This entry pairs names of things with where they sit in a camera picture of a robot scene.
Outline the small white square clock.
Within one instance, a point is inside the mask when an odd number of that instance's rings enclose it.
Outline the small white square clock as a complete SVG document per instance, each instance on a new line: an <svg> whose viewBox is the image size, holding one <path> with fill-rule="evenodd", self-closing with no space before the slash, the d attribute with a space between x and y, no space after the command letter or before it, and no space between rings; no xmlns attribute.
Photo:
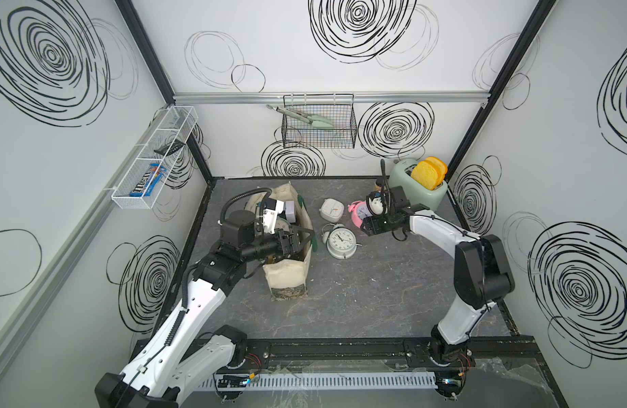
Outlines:
<svg viewBox="0 0 627 408"><path fill-rule="evenodd" d="M287 201L284 203L284 216L290 224L295 224L297 222L297 212L294 201Z"/></svg>

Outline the white twin bell clock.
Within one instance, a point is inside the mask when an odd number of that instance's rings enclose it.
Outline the white twin bell clock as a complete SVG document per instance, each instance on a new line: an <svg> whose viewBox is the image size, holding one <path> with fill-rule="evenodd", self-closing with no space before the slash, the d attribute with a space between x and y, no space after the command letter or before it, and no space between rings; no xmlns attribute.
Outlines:
<svg viewBox="0 0 627 408"><path fill-rule="evenodd" d="M355 234L344 224L329 223L322 231L323 244L333 258L347 260L361 247Z"/></svg>

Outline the pink round alarm clock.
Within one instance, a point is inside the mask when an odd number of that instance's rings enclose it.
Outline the pink round alarm clock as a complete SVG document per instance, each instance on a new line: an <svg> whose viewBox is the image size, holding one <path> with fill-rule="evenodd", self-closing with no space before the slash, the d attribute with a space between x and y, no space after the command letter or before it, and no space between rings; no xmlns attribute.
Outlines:
<svg viewBox="0 0 627 408"><path fill-rule="evenodd" d="M352 202L347 206L347 211L350 214L352 223L359 229L362 227L364 220L372 216L366 201Z"/></svg>

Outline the cream canvas tote bag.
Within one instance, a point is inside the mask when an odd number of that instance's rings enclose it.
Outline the cream canvas tote bag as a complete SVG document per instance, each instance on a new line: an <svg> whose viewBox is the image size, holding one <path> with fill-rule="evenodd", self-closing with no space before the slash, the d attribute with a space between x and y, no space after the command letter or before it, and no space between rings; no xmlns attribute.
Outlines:
<svg viewBox="0 0 627 408"><path fill-rule="evenodd" d="M245 209L255 214L255 236L269 238L278 249L260 256L275 301L303 298L313 252L317 249L313 221L303 197L287 183L269 191L252 190Z"/></svg>

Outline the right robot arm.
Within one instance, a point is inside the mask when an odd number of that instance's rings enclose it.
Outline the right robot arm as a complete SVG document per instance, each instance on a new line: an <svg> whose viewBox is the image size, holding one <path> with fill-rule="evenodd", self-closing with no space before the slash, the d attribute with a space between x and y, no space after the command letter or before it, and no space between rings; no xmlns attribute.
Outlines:
<svg viewBox="0 0 627 408"><path fill-rule="evenodd" d="M361 223L365 234L401 230L404 238L421 236L453 258L456 296L444 318L432 328L428 344L431 360L447 367L466 353L478 323L515 289L502 240L462 229L429 207L410 203L401 187L373 191L365 205L369 213Z"/></svg>

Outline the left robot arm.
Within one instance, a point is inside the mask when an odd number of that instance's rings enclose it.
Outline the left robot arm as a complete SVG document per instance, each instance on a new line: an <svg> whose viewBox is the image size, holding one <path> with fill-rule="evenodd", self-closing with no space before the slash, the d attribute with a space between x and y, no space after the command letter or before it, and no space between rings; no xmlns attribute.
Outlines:
<svg viewBox="0 0 627 408"><path fill-rule="evenodd" d="M95 387L100 407L177 407L223 367L245 361L246 334L223 326L193 354L204 323L245 277L247 265L287 259L304 251L312 229L265 229L251 211L221 215L221 237L182 282L182 300L139 354L119 374L106 373Z"/></svg>

